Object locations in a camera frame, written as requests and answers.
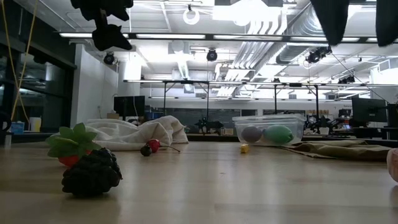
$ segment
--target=clear plastic bin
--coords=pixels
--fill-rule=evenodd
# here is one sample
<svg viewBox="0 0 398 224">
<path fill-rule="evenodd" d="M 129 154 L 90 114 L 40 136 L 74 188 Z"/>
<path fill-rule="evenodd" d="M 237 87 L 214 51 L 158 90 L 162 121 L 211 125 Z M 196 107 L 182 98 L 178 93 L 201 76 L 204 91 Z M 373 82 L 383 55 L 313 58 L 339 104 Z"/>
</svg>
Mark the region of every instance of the clear plastic bin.
<svg viewBox="0 0 398 224">
<path fill-rule="evenodd" d="M 305 118 L 301 114 L 234 117 L 241 143 L 254 146 L 286 146 L 303 138 Z"/>
</svg>

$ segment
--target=yellow cube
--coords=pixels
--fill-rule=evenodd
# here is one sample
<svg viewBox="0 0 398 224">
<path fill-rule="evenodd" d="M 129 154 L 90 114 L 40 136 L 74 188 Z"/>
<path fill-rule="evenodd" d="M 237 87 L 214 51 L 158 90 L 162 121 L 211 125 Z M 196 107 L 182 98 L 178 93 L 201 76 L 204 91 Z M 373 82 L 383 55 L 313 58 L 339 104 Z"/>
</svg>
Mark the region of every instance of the yellow cube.
<svg viewBox="0 0 398 224">
<path fill-rule="evenodd" d="M 248 153 L 249 152 L 249 145 L 243 144 L 241 145 L 241 153 Z"/>
</svg>

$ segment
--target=green leaves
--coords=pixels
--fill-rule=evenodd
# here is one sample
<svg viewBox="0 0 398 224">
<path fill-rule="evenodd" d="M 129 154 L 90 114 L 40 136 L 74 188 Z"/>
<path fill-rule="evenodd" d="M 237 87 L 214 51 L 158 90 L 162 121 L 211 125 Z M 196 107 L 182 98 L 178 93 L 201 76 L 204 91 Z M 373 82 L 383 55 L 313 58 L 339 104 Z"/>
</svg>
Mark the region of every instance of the green leaves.
<svg viewBox="0 0 398 224">
<path fill-rule="evenodd" d="M 60 127 L 60 135 L 64 138 L 71 139 L 73 137 L 73 130 L 67 127 Z"/>
<path fill-rule="evenodd" d="M 73 132 L 76 135 L 82 135 L 86 133 L 86 127 L 85 124 L 80 123 L 80 124 L 76 124 L 75 127 L 73 128 Z"/>
<path fill-rule="evenodd" d="M 83 123 L 76 124 L 73 129 L 60 127 L 59 136 L 51 136 L 45 141 L 51 147 L 47 155 L 49 157 L 84 156 L 87 151 L 101 149 L 101 146 L 93 142 L 96 133 L 88 131 Z"/>
</svg>

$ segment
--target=brown cloth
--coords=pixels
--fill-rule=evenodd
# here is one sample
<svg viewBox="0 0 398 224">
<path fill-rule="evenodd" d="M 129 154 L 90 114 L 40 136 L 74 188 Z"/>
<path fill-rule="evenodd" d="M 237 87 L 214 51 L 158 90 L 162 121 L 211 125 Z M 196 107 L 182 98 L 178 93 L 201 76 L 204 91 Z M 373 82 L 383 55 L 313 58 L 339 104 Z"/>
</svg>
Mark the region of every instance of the brown cloth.
<svg viewBox="0 0 398 224">
<path fill-rule="evenodd" d="M 391 148 L 368 145 L 365 141 L 341 140 L 300 142 L 284 149 L 317 159 L 386 162 Z"/>
</svg>

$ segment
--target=wooden table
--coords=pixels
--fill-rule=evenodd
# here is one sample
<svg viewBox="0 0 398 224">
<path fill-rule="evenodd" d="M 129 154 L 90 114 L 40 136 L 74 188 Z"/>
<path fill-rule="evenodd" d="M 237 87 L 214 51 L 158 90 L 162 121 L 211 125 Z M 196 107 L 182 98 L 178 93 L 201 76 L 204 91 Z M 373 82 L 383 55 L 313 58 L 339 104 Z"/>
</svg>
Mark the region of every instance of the wooden table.
<svg viewBox="0 0 398 224">
<path fill-rule="evenodd" d="M 119 187 L 75 199 L 61 191 L 65 168 L 45 145 L 13 145 L 0 153 L 0 223 L 398 223 L 398 186 L 385 164 L 239 146 L 117 152 Z"/>
</svg>

